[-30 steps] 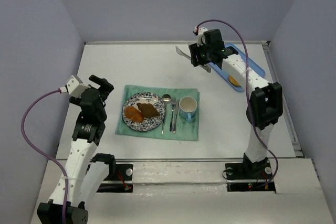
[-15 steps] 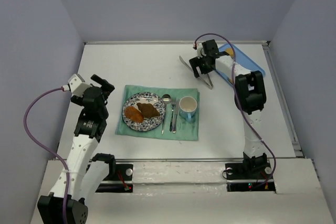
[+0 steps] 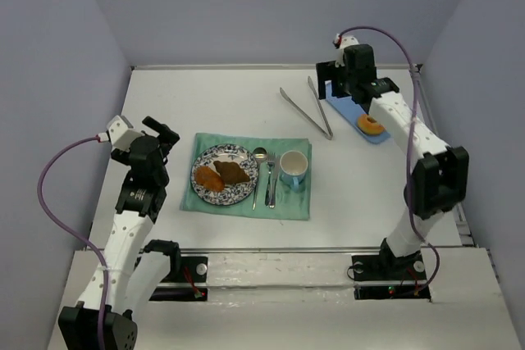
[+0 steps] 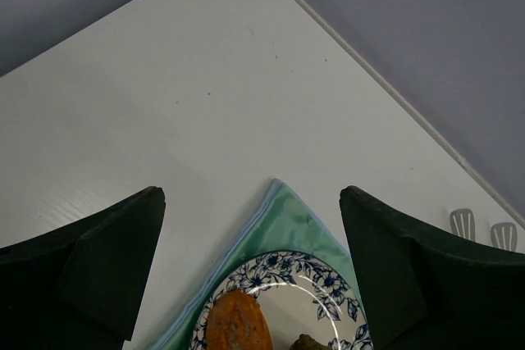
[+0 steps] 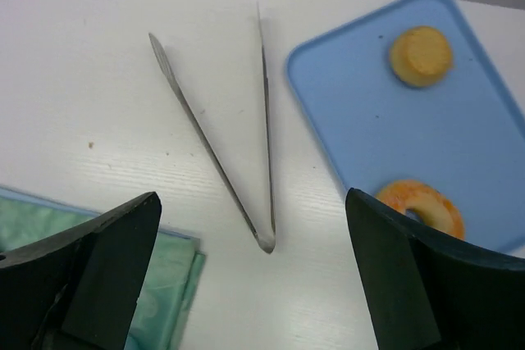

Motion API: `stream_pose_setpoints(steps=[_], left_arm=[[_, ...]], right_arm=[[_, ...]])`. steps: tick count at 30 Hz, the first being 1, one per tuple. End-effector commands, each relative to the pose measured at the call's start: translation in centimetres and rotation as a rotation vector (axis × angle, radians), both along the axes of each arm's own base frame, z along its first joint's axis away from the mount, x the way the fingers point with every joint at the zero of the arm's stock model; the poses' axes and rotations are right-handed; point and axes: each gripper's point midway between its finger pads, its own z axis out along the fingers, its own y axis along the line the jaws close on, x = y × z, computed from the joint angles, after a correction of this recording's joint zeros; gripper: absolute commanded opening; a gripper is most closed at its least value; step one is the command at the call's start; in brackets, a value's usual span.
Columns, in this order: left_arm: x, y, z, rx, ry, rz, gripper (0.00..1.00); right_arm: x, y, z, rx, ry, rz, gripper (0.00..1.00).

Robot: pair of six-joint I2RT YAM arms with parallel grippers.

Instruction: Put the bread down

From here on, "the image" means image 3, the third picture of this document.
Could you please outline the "orange bread wedge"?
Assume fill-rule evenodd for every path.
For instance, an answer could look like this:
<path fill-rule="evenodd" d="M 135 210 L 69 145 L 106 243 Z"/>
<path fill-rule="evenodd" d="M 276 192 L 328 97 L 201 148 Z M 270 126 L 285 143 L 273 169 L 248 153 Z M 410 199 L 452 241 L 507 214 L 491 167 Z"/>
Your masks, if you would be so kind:
<path fill-rule="evenodd" d="M 196 184 L 216 193 L 220 193 L 225 188 L 221 176 L 208 166 L 198 167 L 194 172 L 194 179 Z"/>

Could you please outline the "silver metal tongs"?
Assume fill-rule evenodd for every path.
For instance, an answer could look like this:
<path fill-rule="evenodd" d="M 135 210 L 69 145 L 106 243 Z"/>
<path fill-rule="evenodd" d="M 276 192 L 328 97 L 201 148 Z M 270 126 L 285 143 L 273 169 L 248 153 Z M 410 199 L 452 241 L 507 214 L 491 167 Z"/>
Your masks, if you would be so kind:
<path fill-rule="evenodd" d="M 326 117 L 326 113 L 322 107 L 318 91 L 314 87 L 313 79 L 310 76 L 307 78 L 307 84 L 311 92 L 313 93 L 315 103 L 317 104 L 317 109 L 319 110 L 319 113 L 322 117 L 324 126 L 319 125 L 298 104 L 296 104 L 282 87 L 279 88 L 279 93 L 281 97 L 284 98 L 285 101 L 288 102 L 309 124 L 311 124 L 317 131 L 319 131 L 327 140 L 331 141 L 334 138 L 334 134 L 331 129 L 330 123 Z"/>

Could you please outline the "dark brown croissant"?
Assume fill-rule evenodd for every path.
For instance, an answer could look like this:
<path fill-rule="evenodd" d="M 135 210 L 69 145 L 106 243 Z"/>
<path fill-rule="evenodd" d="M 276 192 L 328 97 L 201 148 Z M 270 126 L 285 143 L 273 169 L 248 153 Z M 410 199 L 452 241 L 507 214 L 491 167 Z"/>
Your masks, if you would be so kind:
<path fill-rule="evenodd" d="M 225 184 L 240 184 L 250 181 L 249 175 L 234 161 L 214 161 L 213 165 Z"/>

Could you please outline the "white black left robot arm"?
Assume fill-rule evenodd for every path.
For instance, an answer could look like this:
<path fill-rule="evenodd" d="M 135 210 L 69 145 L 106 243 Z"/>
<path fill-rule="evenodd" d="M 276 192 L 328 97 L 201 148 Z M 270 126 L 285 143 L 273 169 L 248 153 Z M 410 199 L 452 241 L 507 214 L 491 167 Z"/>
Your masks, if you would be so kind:
<path fill-rule="evenodd" d="M 100 140 L 112 145 L 111 158 L 128 166 L 116 201 L 107 243 L 84 292 L 63 307 L 58 326 L 69 349 L 132 349 L 140 308 L 170 273 L 181 268 L 178 243 L 145 239 L 157 221 L 169 184 L 167 157 L 179 135 L 147 116 L 153 133 L 139 131 L 116 116 Z"/>

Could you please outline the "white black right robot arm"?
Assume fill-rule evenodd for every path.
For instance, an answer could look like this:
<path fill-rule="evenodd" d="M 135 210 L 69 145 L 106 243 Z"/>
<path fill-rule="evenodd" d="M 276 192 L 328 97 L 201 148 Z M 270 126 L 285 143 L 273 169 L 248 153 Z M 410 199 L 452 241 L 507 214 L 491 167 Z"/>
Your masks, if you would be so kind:
<path fill-rule="evenodd" d="M 430 230 L 464 200 L 469 155 L 465 148 L 453 148 L 432 132 L 392 79 L 378 77 L 370 45 L 349 36 L 336 48 L 334 61 L 316 65 L 319 98 L 339 112 L 351 99 L 357 110 L 355 127 L 362 134 L 388 133 L 409 159 L 404 214 L 370 265 L 391 273 L 412 265 Z"/>

